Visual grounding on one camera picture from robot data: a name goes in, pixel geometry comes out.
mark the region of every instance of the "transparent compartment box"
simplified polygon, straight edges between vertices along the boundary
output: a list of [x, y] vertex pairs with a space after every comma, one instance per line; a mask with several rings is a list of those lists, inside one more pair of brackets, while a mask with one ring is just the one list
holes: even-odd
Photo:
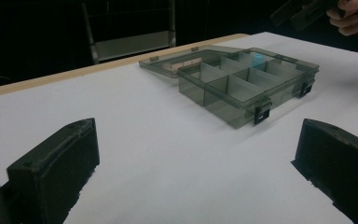
[[234, 128], [269, 117], [271, 109], [310, 92], [319, 65], [264, 49], [205, 46], [139, 62], [179, 78], [179, 92]]

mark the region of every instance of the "dark background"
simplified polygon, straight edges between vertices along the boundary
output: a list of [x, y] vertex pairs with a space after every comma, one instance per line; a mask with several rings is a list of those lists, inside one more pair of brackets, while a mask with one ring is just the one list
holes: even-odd
[[[274, 27], [269, 15], [285, 2], [176, 0], [176, 44], [271, 32], [358, 52], [358, 35], [340, 35], [326, 16], [301, 32]], [[82, 3], [94, 41], [169, 28], [167, 0], [0, 0], [0, 85], [93, 65]]]

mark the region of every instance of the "white table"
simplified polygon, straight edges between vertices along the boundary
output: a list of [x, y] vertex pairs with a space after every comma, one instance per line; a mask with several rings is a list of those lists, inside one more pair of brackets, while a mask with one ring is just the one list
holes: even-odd
[[269, 33], [219, 45], [267, 49], [320, 72], [304, 98], [238, 130], [138, 63], [14, 86], [0, 93], [0, 184], [62, 126], [94, 117], [101, 164], [65, 223], [351, 223], [290, 161], [305, 118], [358, 136], [358, 53]]

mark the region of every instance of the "gray plastic case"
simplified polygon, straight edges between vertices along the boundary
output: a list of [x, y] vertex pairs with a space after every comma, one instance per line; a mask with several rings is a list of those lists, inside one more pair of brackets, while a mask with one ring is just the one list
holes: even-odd
[[234, 128], [258, 124], [269, 111], [310, 92], [319, 65], [264, 49], [205, 46], [140, 61], [179, 77], [179, 92]]

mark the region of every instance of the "human hand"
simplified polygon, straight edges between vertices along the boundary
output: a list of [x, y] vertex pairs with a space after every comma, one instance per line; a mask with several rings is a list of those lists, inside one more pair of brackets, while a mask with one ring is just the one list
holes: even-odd
[[341, 18], [336, 8], [327, 10], [330, 23], [338, 27], [343, 35], [358, 33], [358, 0], [339, 0], [338, 7], [345, 10], [345, 15]]

